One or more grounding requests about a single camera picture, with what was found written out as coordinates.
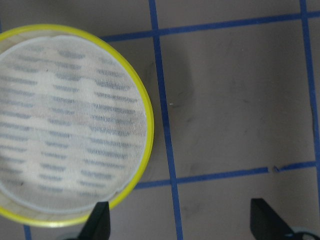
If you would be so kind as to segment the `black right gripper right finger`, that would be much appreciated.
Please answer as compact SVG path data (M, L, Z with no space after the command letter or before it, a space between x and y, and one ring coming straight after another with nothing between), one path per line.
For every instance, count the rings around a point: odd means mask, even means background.
M294 231L263 198L250 201L250 231L256 240L297 240Z

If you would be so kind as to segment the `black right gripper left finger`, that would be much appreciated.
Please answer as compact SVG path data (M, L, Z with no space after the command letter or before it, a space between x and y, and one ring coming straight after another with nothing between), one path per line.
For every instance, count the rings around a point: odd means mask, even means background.
M108 240L111 235L109 203L98 202L79 233L78 240Z

